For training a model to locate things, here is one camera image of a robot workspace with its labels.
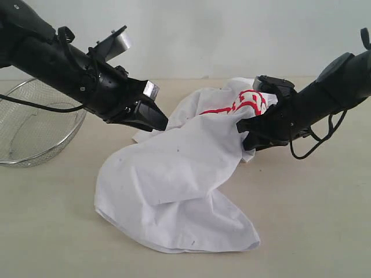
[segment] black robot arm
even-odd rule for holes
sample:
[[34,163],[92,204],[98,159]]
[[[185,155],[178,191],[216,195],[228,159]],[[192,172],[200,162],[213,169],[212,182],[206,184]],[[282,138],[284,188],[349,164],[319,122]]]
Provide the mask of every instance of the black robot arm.
[[[79,101],[82,105],[78,108],[107,123],[165,130],[168,119],[154,102],[158,87],[150,81],[129,78],[124,68],[107,63],[130,47],[125,29],[113,31],[85,54],[71,45],[75,36],[67,27],[56,32],[22,0],[0,1],[0,68],[13,65],[21,69]],[[73,110],[35,107],[55,112]]]
[[[278,98],[265,114],[238,122],[240,133],[249,131],[243,146],[246,150],[262,150],[290,144],[292,154],[304,159],[319,145],[331,138],[339,128],[347,111],[371,95],[371,45],[366,28],[361,30],[362,42],[367,51],[357,56],[345,53],[333,61],[320,76],[297,93],[294,84],[284,79],[268,76],[256,78],[254,89]],[[336,125],[332,116],[342,112]],[[329,133],[319,138],[311,125],[329,116]],[[312,136],[318,141],[306,155],[294,153],[292,141]]]

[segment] white towel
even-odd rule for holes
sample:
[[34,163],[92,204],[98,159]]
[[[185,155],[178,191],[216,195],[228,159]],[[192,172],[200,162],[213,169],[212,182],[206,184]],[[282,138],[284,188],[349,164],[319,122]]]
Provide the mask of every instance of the white towel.
[[165,253],[246,251],[260,239],[246,215],[217,188],[245,152],[236,123],[277,100],[231,79],[185,98],[165,132],[143,131],[107,159],[97,179],[96,211],[127,236]]

